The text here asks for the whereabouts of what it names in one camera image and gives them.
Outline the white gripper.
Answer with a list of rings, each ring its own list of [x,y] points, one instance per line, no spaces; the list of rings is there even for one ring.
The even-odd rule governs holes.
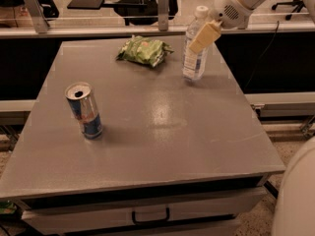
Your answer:
[[[252,12],[253,10],[242,0],[214,0],[210,10],[210,17],[213,20],[201,27],[189,44],[189,49],[198,54],[221,36],[221,27],[237,28],[243,17],[250,17]]]

